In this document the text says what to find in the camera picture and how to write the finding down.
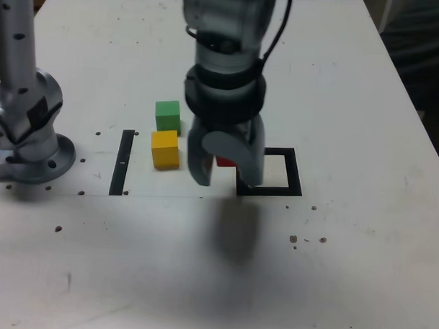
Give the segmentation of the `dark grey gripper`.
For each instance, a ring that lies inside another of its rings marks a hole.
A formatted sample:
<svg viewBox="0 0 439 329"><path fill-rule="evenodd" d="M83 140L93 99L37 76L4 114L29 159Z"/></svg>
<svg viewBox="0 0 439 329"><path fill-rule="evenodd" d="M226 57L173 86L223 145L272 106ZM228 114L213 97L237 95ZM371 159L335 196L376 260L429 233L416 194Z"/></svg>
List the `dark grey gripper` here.
<svg viewBox="0 0 439 329"><path fill-rule="evenodd" d="M210 186L213 155L236 165L250 188L263 182L265 131L261 115L239 124L212 115L196 115L188 132L187 166L201 186Z"/></svg>

